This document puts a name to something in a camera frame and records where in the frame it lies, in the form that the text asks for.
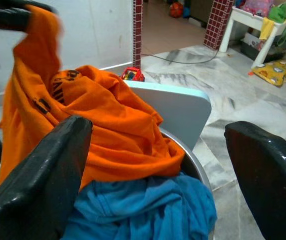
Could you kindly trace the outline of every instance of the yellow cushion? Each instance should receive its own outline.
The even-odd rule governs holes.
[[[271,61],[253,68],[253,72],[275,86],[286,83],[286,60]]]

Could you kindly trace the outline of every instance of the blue cloth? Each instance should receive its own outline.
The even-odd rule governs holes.
[[[92,181],[62,240],[207,240],[216,218],[211,192],[186,175]]]

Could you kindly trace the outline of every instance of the black cable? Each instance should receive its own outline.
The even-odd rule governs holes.
[[[204,63],[208,63],[209,61],[212,61],[214,58],[216,58],[217,54],[218,54],[218,50],[216,51],[215,55],[211,59],[206,60],[206,61],[193,62],[193,63],[192,62],[180,62],[180,61],[169,60],[169,59],[166,59],[166,58],[163,58],[160,56],[155,56],[152,54],[143,54],[142,53],[142,56],[151,56],[151,57],[155,57],[155,58],[162,59],[162,60],[169,61],[171,63],[176,63],[176,64],[204,64]]]

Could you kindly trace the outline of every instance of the red toy car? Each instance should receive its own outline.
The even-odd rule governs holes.
[[[121,76],[122,80],[144,82],[145,77],[142,72],[135,67],[127,67]]]

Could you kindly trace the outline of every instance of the floor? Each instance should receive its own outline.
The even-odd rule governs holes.
[[[201,46],[158,54],[168,60],[198,62],[214,51]],[[177,64],[151,56],[142,59],[147,82],[199,89],[207,93],[212,113],[193,152],[211,183],[218,220],[215,240],[264,239],[240,191],[228,156],[224,126],[248,121],[286,139],[286,84],[276,88],[256,76],[248,76],[252,60],[233,49],[202,64]]]
[[[158,54],[175,49],[201,45],[205,29],[186,18],[169,16],[164,0],[149,0],[143,6],[142,53]]]

